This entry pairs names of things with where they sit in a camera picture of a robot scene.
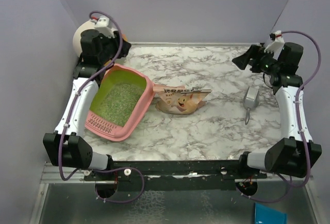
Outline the metal litter scoop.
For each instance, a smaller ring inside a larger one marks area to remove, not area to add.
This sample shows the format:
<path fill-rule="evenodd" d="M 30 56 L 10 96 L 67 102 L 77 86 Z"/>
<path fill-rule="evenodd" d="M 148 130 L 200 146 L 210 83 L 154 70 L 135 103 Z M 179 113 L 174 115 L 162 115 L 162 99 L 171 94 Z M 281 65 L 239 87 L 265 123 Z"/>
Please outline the metal litter scoop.
<path fill-rule="evenodd" d="M 243 98 L 243 107 L 246 110 L 244 124 L 247 125 L 250 121 L 250 114 L 259 105 L 259 90 L 249 87 Z"/>

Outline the clear bag sealing clip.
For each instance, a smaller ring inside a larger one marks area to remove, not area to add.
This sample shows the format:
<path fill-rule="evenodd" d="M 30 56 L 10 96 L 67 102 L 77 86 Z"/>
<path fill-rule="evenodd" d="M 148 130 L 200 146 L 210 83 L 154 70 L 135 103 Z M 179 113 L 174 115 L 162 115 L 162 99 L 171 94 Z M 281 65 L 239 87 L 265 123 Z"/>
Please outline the clear bag sealing clip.
<path fill-rule="evenodd" d="M 212 92 L 211 89 L 200 89 L 200 88 L 191 88 L 191 89 L 183 89 L 181 94 L 210 94 Z"/>

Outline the beige cat litter bag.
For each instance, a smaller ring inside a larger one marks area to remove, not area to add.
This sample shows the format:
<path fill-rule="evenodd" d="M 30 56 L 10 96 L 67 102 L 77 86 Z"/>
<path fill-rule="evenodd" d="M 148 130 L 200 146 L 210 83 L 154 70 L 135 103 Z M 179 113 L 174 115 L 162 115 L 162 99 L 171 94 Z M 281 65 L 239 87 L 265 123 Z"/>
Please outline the beige cat litter bag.
<path fill-rule="evenodd" d="M 204 99 L 209 94 L 181 94 L 183 89 L 187 88 L 185 86 L 155 85 L 153 91 L 160 98 L 156 108 L 163 113 L 188 115 L 205 105 Z"/>

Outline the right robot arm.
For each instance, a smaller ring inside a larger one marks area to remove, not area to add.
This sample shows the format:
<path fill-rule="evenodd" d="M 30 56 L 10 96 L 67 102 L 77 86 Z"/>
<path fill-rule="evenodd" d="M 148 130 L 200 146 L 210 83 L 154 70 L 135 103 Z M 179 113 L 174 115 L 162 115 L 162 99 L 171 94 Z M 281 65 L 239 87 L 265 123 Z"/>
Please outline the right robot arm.
<path fill-rule="evenodd" d="M 303 50 L 299 44 L 286 42 L 278 59 L 274 59 L 274 54 L 265 52 L 263 46 L 251 45 L 244 54 L 232 59 L 240 70 L 251 65 L 251 72 L 270 76 L 281 121 L 281 138 L 276 144 L 240 156 L 237 172 L 242 178 L 249 178 L 256 169 L 303 178 L 322 154 L 307 127 L 303 80 L 296 74 Z"/>

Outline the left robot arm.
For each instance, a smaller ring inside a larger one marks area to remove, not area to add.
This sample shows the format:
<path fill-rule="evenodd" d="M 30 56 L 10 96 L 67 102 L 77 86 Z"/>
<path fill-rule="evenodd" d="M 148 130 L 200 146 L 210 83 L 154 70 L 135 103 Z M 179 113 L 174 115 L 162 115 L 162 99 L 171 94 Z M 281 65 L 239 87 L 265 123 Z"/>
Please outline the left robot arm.
<path fill-rule="evenodd" d="M 80 34 L 80 45 L 82 52 L 73 71 L 69 101 L 54 131 L 44 135 L 43 145 L 52 165 L 60 169 L 96 170 L 101 179 L 108 180 L 114 173 L 111 157 L 94 152 L 82 136 L 105 71 L 116 59 L 128 54 L 131 44 L 123 40 L 118 30 L 113 32 L 113 37 L 107 37 L 96 29 L 87 29 Z"/>

